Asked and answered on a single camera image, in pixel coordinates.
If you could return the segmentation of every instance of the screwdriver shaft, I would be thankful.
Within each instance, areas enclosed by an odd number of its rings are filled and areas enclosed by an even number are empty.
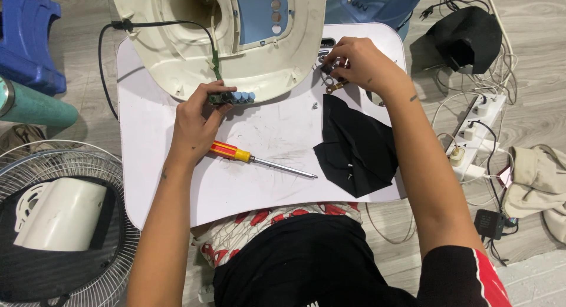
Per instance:
[[[266,166],[272,166],[272,167],[274,167],[274,168],[281,169],[281,170],[285,170],[285,171],[289,171],[289,172],[292,172],[292,173],[300,174],[301,176],[305,176],[305,177],[309,177],[309,178],[313,178],[313,179],[318,178],[318,176],[315,176],[315,175],[312,174],[312,173],[308,173],[308,172],[305,172],[305,171],[293,169],[293,168],[291,168],[291,167],[283,166],[283,165],[280,165],[280,164],[276,164],[276,163],[273,163],[273,162],[271,162],[271,161],[267,161],[267,160],[263,160],[263,159],[258,159],[258,158],[254,157],[254,156],[251,156],[250,161],[257,162],[257,163],[260,163],[260,164],[264,164],[264,165],[266,165]]]

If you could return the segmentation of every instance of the left hand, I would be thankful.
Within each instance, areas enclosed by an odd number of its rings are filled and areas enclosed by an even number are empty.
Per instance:
[[[200,84],[187,101],[180,103],[177,106],[173,139],[167,158],[173,158],[185,166],[195,166],[210,150],[224,114],[233,107],[232,104],[219,105],[206,120],[202,112],[208,94],[236,90],[236,87],[225,87],[222,80],[217,80]]]

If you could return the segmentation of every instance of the hand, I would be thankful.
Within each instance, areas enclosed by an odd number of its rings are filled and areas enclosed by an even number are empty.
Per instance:
[[[340,67],[330,73],[334,78],[343,77],[382,99],[401,92],[416,94],[410,77],[366,37],[343,37],[326,56],[324,64],[334,63],[337,57]]]
[[[210,150],[224,114],[234,107],[232,104],[219,105],[206,120],[202,112],[208,94],[236,90],[236,87],[225,87],[222,80],[217,80],[210,84],[200,84],[187,101],[180,103],[177,106],[173,139],[167,157],[174,158],[177,163],[195,166]]]

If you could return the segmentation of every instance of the screwdriver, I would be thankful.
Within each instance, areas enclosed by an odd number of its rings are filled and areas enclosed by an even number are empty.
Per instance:
[[[281,170],[289,171],[289,172],[292,172],[292,173],[300,174],[300,175],[305,176],[305,177],[309,177],[309,178],[313,178],[313,179],[318,178],[318,176],[315,176],[314,174],[311,174],[311,173],[308,173],[308,172],[305,172],[305,171],[289,168],[288,166],[283,166],[283,165],[280,165],[280,164],[273,163],[271,161],[256,158],[256,157],[252,156],[251,153],[249,153],[248,151],[243,151],[241,149],[238,149],[235,146],[232,146],[231,144],[223,143],[223,142],[216,141],[216,140],[212,144],[212,147],[210,147],[210,152],[212,152],[215,155],[218,155],[218,156],[221,156],[221,157],[224,157],[224,158],[228,158],[228,159],[231,159],[231,160],[240,160],[240,161],[244,161],[244,162],[257,162],[257,163],[260,163],[260,164],[264,164],[266,166],[272,166],[272,167],[277,168],[277,169],[281,169]]]

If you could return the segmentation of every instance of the red sleeve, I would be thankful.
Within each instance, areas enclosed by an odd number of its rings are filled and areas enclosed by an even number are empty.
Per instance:
[[[451,245],[424,257],[417,299],[423,306],[511,307],[489,259],[478,250]]]

